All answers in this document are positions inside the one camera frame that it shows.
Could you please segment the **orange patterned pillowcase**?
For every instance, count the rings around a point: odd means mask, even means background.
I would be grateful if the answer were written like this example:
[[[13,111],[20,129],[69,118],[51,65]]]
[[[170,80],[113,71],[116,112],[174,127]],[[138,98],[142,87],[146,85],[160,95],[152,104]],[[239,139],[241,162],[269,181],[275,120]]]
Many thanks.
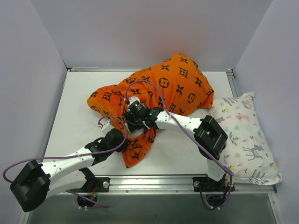
[[[102,116],[109,115],[113,126],[124,132],[119,121],[127,110],[125,98],[138,97],[152,109],[166,107],[171,113],[187,116],[197,109],[210,109],[214,90],[197,63],[183,54],[136,71],[119,84],[104,86],[87,99],[88,106]]]

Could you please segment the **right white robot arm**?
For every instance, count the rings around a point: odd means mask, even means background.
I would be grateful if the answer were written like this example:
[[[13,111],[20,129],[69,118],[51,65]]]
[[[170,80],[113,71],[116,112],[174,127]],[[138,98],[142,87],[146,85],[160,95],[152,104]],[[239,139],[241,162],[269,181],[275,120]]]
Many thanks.
[[[209,189],[218,191],[222,188],[225,173],[230,178],[234,176],[231,169],[220,163],[221,153],[227,146],[228,136],[212,116],[191,118],[158,107],[149,109],[135,101],[124,113],[124,119],[131,133],[142,128],[154,128],[187,135],[198,147],[200,154],[207,159]]]

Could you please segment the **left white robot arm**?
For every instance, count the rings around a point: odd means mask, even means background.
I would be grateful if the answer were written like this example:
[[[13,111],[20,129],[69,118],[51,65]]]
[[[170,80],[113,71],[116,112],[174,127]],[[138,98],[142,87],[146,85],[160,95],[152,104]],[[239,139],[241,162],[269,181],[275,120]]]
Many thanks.
[[[39,207],[47,198],[66,192],[106,192],[107,178],[97,178],[89,169],[105,161],[113,152],[127,149],[129,140],[118,129],[88,143],[78,151],[38,163],[28,162],[12,181],[10,190],[24,212]]]

